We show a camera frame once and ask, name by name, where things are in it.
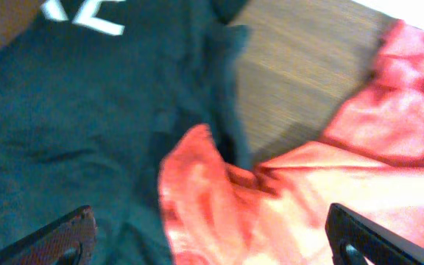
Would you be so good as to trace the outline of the red soccer t-shirt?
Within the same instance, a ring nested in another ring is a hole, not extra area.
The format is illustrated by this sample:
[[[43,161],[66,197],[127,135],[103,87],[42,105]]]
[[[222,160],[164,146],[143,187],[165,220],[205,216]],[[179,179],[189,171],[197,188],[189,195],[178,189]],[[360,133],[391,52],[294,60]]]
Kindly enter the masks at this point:
[[[424,31],[397,22],[374,70],[318,140],[252,171],[192,127],[158,178],[173,262],[330,264],[334,202],[424,247]]]

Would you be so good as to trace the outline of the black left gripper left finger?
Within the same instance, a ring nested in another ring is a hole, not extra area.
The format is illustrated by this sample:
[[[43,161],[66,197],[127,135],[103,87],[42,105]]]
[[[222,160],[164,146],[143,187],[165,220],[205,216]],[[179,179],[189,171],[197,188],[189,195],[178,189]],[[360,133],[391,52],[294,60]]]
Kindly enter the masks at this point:
[[[92,207],[83,205],[0,250],[0,265],[88,265],[96,233]]]

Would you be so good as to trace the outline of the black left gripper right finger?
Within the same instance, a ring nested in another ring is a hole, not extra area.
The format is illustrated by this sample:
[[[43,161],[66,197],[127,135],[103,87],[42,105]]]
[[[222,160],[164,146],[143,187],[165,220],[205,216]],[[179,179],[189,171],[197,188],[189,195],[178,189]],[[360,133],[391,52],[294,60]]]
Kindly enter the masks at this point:
[[[334,265],[424,265],[424,248],[342,204],[331,204],[325,232]]]

